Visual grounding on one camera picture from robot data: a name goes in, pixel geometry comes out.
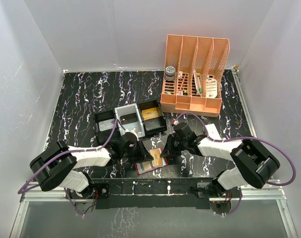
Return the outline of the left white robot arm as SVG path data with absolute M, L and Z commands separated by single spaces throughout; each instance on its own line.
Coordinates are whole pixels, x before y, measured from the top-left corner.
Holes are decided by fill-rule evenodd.
M 94 182 L 86 172 L 76 170 L 91 166 L 104 167 L 111 160 L 123 157 L 135 163 L 153 160 L 136 131 L 125 130 L 124 135 L 116 139 L 109 137 L 98 147 L 72 147 L 63 141 L 53 143 L 30 162 L 30 169 L 42 191 L 63 187 L 81 197 L 89 197 L 95 191 Z

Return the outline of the red leather card holder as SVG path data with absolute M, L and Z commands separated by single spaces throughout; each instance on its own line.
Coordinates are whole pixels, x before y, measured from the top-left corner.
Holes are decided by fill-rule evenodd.
M 161 169 L 168 166 L 166 158 L 161 157 L 162 148 L 150 149 L 149 153 L 152 156 L 151 161 L 144 161 L 140 163 L 134 163 L 137 175 L 142 175 L 156 169 Z

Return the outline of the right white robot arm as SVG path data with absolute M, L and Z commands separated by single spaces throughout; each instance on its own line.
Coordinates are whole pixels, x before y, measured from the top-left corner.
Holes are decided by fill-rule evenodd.
M 196 135 L 185 122 L 181 122 L 168 136 L 161 156 L 175 158 L 185 150 L 193 155 L 213 156 L 235 164 L 233 169 L 220 172 L 208 185 L 198 189 L 212 196 L 221 196 L 243 185 L 261 189 L 280 168 L 275 156 L 257 140 L 217 142 L 206 134 Z

